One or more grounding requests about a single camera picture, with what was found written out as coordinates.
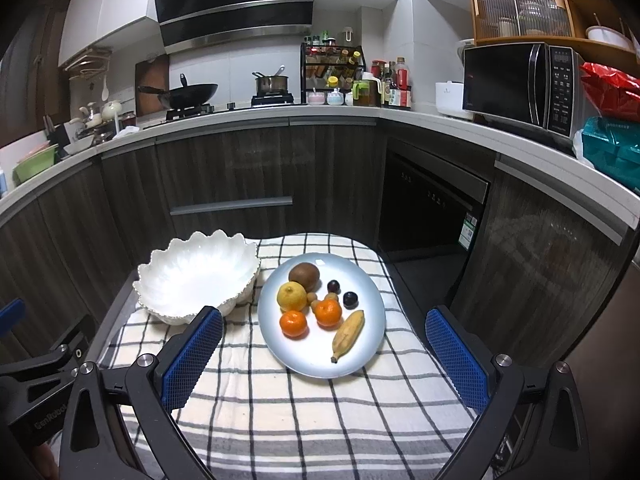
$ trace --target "yellow banana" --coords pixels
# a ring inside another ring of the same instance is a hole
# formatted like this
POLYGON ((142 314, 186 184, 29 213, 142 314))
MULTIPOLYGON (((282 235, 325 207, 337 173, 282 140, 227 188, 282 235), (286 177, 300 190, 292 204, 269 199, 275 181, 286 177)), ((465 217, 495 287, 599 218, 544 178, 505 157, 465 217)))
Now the yellow banana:
POLYGON ((334 351, 334 355, 331 357, 332 363, 337 363, 341 356, 351 350, 363 326, 364 312, 361 310, 353 312, 340 326, 338 332, 335 333, 334 342, 332 343, 332 350, 334 351))

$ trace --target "checkered tablecloth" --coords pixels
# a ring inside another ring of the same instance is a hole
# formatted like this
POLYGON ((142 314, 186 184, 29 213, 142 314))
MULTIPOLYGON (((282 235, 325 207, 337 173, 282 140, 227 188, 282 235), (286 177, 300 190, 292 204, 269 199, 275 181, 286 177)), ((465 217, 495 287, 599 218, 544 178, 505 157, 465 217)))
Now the checkered tablecloth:
MULTIPOLYGON (((219 480, 430 479, 476 414, 411 329, 379 256, 348 238, 301 234, 256 240, 262 270, 252 302, 225 318, 225 332, 190 399, 173 417, 219 480), (369 274, 382 294, 386 333, 360 371, 336 380, 283 367, 264 343, 257 304, 265 280, 288 258, 333 253, 369 274)), ((100 365, 130 365, 157 353, 184 327, 137 309, 100 365)), ((162 478, 133 410, 122 407, 150 476, 162 478)))

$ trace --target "tangerine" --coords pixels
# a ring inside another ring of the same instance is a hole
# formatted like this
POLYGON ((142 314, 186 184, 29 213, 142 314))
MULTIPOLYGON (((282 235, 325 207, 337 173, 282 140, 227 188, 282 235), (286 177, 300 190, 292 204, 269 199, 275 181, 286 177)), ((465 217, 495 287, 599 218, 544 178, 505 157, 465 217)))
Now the tangerine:
POLYGON ((342 318, 342 307, 335 300, 322 300, 314 309, 318 325, 331 327, 340 322, 342 318))
POLYGON ((298 310, 289 310, 280 317, 280 329, 288 337, 298 337, 306 330, 306 316, 298 310))

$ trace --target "white scalloped bowl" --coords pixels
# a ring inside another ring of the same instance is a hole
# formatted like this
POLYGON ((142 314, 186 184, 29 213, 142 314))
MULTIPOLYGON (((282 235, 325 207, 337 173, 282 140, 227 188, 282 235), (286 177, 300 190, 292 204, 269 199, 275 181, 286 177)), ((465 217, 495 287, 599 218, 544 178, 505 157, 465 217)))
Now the white scalloped bowl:
POLYGON ((222 230, 211 236, 195 232, 187 241, 174 238, 138 266, 133 288, 140 305, 169 325, 191 322, 207 305, 226 316, 251 300, 260 271, 257 252, 241 234, 229 238, 222 230))

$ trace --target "countertop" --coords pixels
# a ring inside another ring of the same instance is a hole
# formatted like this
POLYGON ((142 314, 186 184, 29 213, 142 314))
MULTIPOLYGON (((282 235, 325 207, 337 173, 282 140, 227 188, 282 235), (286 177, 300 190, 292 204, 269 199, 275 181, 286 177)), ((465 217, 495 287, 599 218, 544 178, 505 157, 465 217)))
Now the countertop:
POLYGON ((597 170, 581 164, 578 160, 564 153, 558 152, 542 144, 529 139, 496 130, 488 126, 474 124, 468 121, 448 118, 445 116, 408 112, 404 110, 389 110, 388 108, 359 108, 359 107, 331 107, 331 106, 279 106, 269 108, 248 108, 233 112, 221 112, 208 116, 199 116, 191 119, 175 121, 173 123, 159 124, 135 134, 129 134, 120 139, 105 142, 70 156, 59 164, 36 175, 26 183, 21 184, 2 200, 0 200, 0 216, 8 209, 27 197, 38 192, 55 177, 72 170, 75 166, 90 158, 107 154, 123 146, 144 141, 168 140, 169 134, 179 135, 181 132, 207 126, 242 123, 250 121, 259 123, 265 121, 265 125, 273 124, 274 120, 289 120, 291 123, 305 121, 313 123, 335 118, 370 118, 397 121, 398 123, 412 124, 428 130, 433 130, 459 139, 468 140, 484 146, 497 153, 508 156, 520 163, 538 170, 552 179, 572 188, 588 200, 608 210, 613 216, 632 229, 638 226, 640 219, 640 196, 617 183, 615 180, 600 173, 597 170))

